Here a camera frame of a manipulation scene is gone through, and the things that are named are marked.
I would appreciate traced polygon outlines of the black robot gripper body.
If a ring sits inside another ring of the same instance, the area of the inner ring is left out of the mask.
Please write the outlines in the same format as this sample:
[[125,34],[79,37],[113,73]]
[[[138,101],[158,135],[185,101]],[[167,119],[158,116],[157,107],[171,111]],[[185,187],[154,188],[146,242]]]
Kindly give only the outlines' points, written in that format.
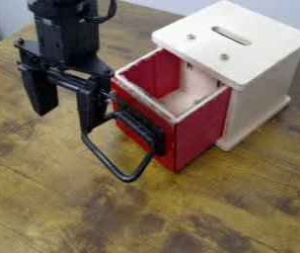
[[28,92],[55,92],[66,84],[72,90],[111,89],[114,71],[101,60],[99,25],[80,16],[36,15],[38,40],[19,39],[20,70]]

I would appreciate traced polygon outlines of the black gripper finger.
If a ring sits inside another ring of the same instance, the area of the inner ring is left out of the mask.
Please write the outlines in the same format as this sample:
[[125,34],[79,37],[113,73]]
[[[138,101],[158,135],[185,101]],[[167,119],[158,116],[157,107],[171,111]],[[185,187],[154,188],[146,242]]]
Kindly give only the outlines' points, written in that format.
[[44,116],[58,107],[56,85],[50,83],[47,74],[43,71],[22,68],[22,76],[35,112]]
[[90,133],[106,119],[111,97],[111,79],[91,77],[76,92],[78,112],[82,131]]

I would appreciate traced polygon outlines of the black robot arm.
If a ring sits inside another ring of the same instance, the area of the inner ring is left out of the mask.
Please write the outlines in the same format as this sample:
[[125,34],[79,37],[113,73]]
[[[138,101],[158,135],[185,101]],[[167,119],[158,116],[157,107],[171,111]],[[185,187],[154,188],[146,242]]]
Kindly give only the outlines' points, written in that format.
[[99,25],[117,15],[118,2],[111,2],[105,16],[98,0],[28,0],[28,8],[35,14],[38,38],[16,40],[15,47],[34,109],[46,115],[58,107],[58,89],[74,91],[82,132],[90,133],[105,123],[115,75],[98,56]]

